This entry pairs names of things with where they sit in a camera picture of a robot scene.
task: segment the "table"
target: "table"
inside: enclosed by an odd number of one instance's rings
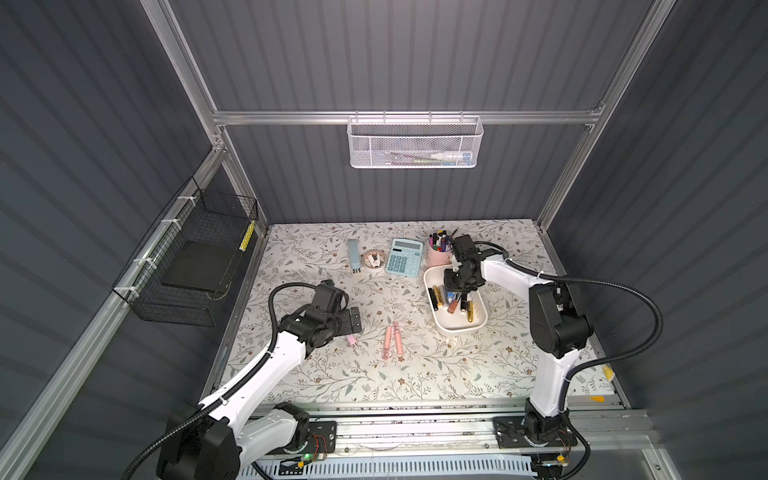
[[[526,397],[535,379],[540,350],[528,331],[528,304],[495,284],[480,290],[490,314],[476,333],[446,338],[435,328],[425,295],[422,262],[417,277],[385,271],[352,273],[347,240],[357,239],[361,254],[389,253],[393,238],[425,240],[437,230],[468,233],[506,248],[511,258],[535,270],[554,269],[532,220],[460,220],[425,222],[294,223],[270,227],[263,259],[230,351],[226,382],[269,342],[266,299],[282,283],[319,283],[332,279],[358,306],[363,331],[352,347],[334,339],[315,350],[272,390],[265,402],[414,402]],[[312,290],[288,289],[276,297],[278,319],[308,303]],[[386,327],[398,321],[403,355],[384,360]],[[580,362],[595,358],[591,346]],[[604,396],[614,388],[599,367],[577,374],[569,395]]]

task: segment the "yellow label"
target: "yellow label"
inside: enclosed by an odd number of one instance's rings
[[[614,379],[614,377],[616,376],[616,374],[614,373],[614,371],[613,371],[613,370],[611,370],[611,367],[610,367],[610,366],[608,366],[608,365],[603,365],[603,373],[605,374],[605,379],[606,379],[608,382],[610,382],[610,381],[611,381],[612,379]]]
[[[248,230],[245,231],[245,237],[243,237],[243,241],[240,243],[240,250],[245,251],[246,248],[248,248],[248,242],[250,241],[250,236],[253,235],[253,228],[256,227],[256,221],[251,220],[250,225],[248,226]]]

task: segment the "pink highlighter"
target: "pink highlighter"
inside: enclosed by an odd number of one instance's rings
[[[402,340],[400,339],[400,324],[395,322],[395,345],[397,346],[397,356],[402,356]]]
[[[384,337],[384,360],[389,358],[389,346],[392,344],[392,326],[386,327],[386,337]]]

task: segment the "blue calculator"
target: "blue calculator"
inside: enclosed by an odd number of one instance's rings
[[[407,238],[395,238],[389,251],[386,271],[395,275],[418,276],[422,264],[424,243]]]

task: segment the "black cable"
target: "black cable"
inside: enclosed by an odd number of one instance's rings
[[[643,303],[645,303],[648,306],[648,308],[650,308],[650,311],[654,314],[654,331],[651,332],[648,338],[645,339],[645,341],[642,342],[640,345],[634,347],[631,350],[628,350],[627,352],[617,353],[616,355],[609,355],[600,359],[590,360],[589,362],[584,362],[580,365],[576,365],[572,369],[568,370],[568,373],[565,374],[565,381],[563,382],[563,388],[560,391],[560,398],[558,399],[558,410],[560,410],[561,412],[565,411],[565,396],[568,394],[568,387],[571,383],[571,379],[574,378],[574,375],[579,373],[581,370],[585,370],[593,366],[602,365],[604,363],[616,362],[618,360],[625,360],[632,356],[636,356],[638,353],[641,353],[647,350],[648,348],[650,348],[650,346],[656,343],[656,341],[659,340],[659,337],[661,336],[661,330],[664,328],[664,315],[661,312],[661,309],[653,300],[650,299],[650,297],[640,292],[639,290],[632,288],[631,286],[624,285],[623,283],[611,282],[609,280],[595,280],[591,278],[584,278],[581,276],[548,275],[546,273],[539,273],[539,272],[536,272],[535,270],[531,270],[522,265],[518,265],[509,259],[507,259],[507,264],[516,270],[519,270],[523,273],[527,273],[528,275],[536,276],[543,280],[550,280],[553,282],[564,282],[564,283],[590,283],[593,285],[611,286],[613,288],[623,290],[624,292],[631,293],[632,295],[642,300]],[[581,441],[581,444],[584,445],[584,456],[581,457],[581,460],[579,460],[579,463],[576,464],[576,466],[572,470],[570,470],[567,474],[560,477],[560,480],[565,480],[566,478],[572,478],[584,467],[584,465],[586,465],[587,460],[589,459],[591,449],[586,439],[584,439],[581,433],[579,433],[578,430],[573,427],[573,425],[571,424],[571,420],[566,415],[561,415],[561,417],[564,423],[568,426],[568,428],[570,428],[571,431]]]
[[[574,435],[576,435],[576,438],[581,442],[581,444],[584,446],[584,455],[581,457],[581,459],[578,461],[575,467],[573,467],[572,470],[570,470],[565,475],[561,476],[558,480],[568,480],[568,478],[573,478],[574,475],[579,473],[579,471],[584,467],[584,465],[587,464],[587,461],[589,460],[589,455],[592,453],[592,448],[589,446],[589,442],[587,442],[587,439],[584,438],[584,436],[574,428],[573,424],[571,423],[571,419],[569,419],[566,415],[560,415],[560,417],[563,419],[563,423],[570,429]]]
[[[190,426],[198,423],[201,419],[205,418],[209,413],[211,413],[213,410],[217,409],[219,406],[221,406],[222,399],[228,400],[231,398],[237,390],[243,388],[243,385],[248,383],[248,380],[252,379],[254,375],[261,370],[261,367],[264,366],[267,360],[270,359],[272,356],[272,352],[275,350],[275,345],[277,344],[277,315],[275,314],[275,295],[281,290],[284,290],[286,288],[290,288],[292,286],[305,286],[307,288],[314,289],[315,286],[311,283],[304,283],[304,282],[289,282],[284,283],[283,285],[276,286],[272,292],[270,292],[270,298],[267,300],[267,306],[270,310],[270,320],[272,322],[272,339],[270,340],[270,345],[266,348],[266,353],[261,356],[261,359],[259,359],[259,362],[253,366],[251,370],[248,371],[248,373],[240,379],[239,382],[235,383],[232,388],[227,390],[221,395],[220,399],[216,399],[213,403],[211,403],[209,406],[205,407],[204,409],[198,410],[196,413],[194,413],[190,418],[184,420],[182,423],[176,426],[173,430],[166,432],[165,435],[162,435],[159,439],[152,442],[147,448],[145,448],[140,454],[134,458],[134,460],[128,465],[128,467],[125,469],[125,472],[123,472],[123,476],[121,477],[121,480],[129,480],[133,474],[136,472],[136,469],[139,468],[139,465],[141,465],[144,460],[149,458],[152,453],[154,453],[155,450],[160,448],[165,442],[168,441],[168,439],[179,435],[184,430],[189,428]]]
[[[270,477],[264,470],[262,470],[259,464],[257,464],[256,462],[252,462],[250,466],[252,466],[253,469],[256,470],[256,473],[261,475],[261,478],[263,478],[264,480],[272,480],[272,477]]]
[[[496,250],[502,252],[502,256],[505,259],[509,258],[509,252],[504,247],[501,247],[501,246],[499,246],[499,245],[497,245],[495,243],[491,243],[491,242],[475,242],[475,245],[488,245],[489,247],[493,247]]]

